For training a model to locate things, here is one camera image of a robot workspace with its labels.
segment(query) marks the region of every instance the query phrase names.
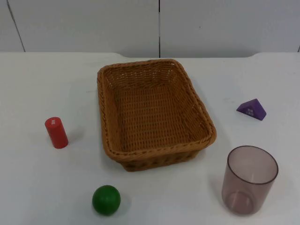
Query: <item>woven texture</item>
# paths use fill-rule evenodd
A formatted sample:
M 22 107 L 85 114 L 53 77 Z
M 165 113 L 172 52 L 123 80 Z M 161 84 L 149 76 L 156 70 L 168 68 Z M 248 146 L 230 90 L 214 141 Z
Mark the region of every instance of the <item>woven texture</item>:
M 216 139 L 203 103 L 175 60 L 105 66 L 97 85 L 105 152 L 127 171 L 188 161 Z

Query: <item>white wall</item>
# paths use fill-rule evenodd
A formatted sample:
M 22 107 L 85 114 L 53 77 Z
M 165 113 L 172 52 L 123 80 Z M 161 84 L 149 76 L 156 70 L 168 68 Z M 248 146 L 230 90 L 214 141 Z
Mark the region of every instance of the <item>white wall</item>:
M 241 57 L 296 52 L 300 45 L 300 0 L 161 0 L 160 4 L 162 57 Z
M 6 0 L 0 0 L 0 52 L 23 52 Z
M 158 57 L 158 0 L 9 0 L 27 52 Z

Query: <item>transparent plastic cup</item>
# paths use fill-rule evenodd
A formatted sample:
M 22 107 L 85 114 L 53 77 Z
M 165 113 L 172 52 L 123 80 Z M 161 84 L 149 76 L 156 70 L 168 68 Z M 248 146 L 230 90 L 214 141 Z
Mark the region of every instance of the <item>transparent plastic cup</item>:
M 262 206 L 278 175 L 274 157 L 258 147 L 240 146 L 227 158 L 222 198 L 236 214 L 253 214 Z

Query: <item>red cylinder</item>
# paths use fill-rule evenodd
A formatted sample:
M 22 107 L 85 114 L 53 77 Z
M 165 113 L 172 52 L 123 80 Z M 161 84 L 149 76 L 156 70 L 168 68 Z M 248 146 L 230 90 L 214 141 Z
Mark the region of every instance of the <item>red cylinder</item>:
M 59 117 L 47 119 L 45 126 L 55 148 L 62 149 L 68 145 L 69 141 Z

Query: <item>cup bottom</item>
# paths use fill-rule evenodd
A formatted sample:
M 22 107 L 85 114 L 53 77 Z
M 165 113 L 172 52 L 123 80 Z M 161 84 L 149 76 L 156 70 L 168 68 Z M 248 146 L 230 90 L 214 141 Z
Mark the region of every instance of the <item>cup bottom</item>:
M 253 213 L 253 200 L 244 192 L 236 191 L 230 193 L 224 201 L 230 211 L 237 214 L 247 215 Z

